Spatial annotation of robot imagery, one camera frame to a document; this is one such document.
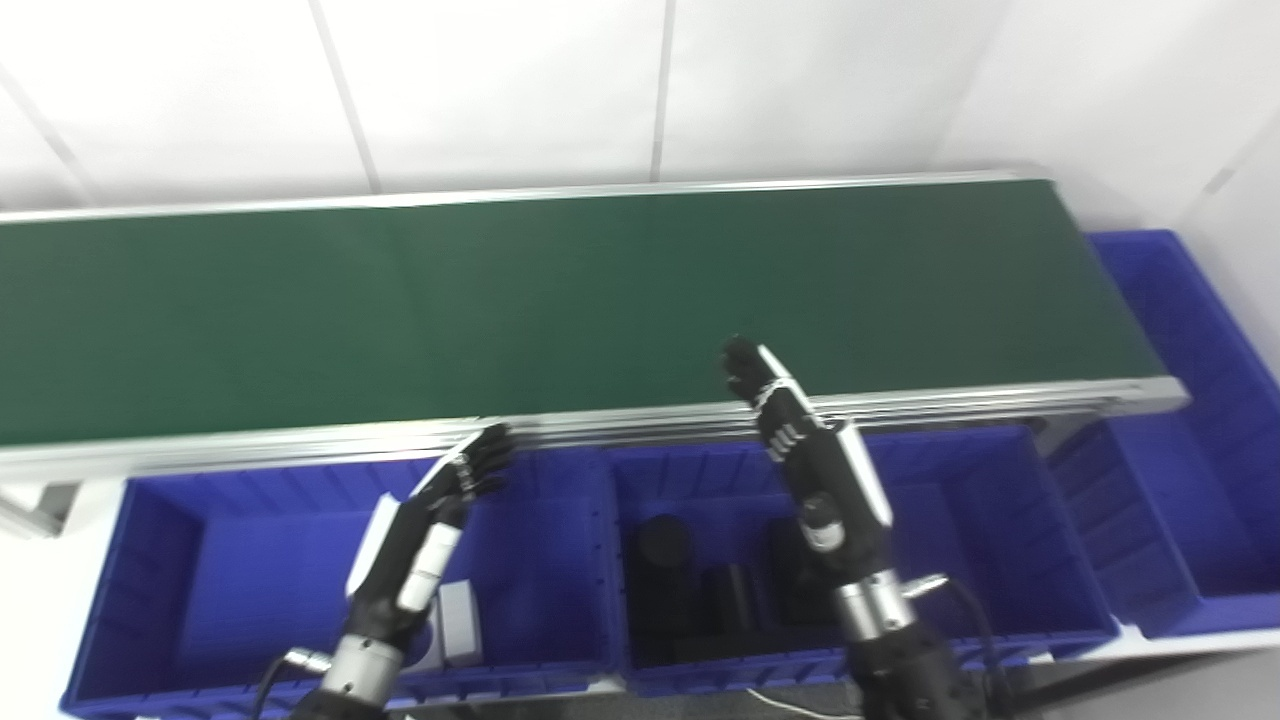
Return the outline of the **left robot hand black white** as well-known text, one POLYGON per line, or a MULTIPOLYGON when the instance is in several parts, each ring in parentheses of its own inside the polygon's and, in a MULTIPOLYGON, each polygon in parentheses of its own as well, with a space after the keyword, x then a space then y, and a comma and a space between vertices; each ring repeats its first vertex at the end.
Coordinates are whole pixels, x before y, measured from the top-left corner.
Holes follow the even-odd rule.
POLYGON ((476 497, 500 489, 515 451, 504 423, 445 451, 403 500, 380 498, 347 583, 342 635, 404 652, 428 618, 476 497))

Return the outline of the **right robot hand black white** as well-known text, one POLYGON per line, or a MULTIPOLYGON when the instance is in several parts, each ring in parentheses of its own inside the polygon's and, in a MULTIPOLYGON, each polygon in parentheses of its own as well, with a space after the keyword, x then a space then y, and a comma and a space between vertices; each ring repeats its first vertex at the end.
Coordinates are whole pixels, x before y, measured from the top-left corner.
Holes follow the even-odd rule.
POLYGON ((791 493, 797 524, 835 585, 883 582, 893 566, 893 511, 859 429, 823 418, 768 350, 731 337, 722 368, 791 493))

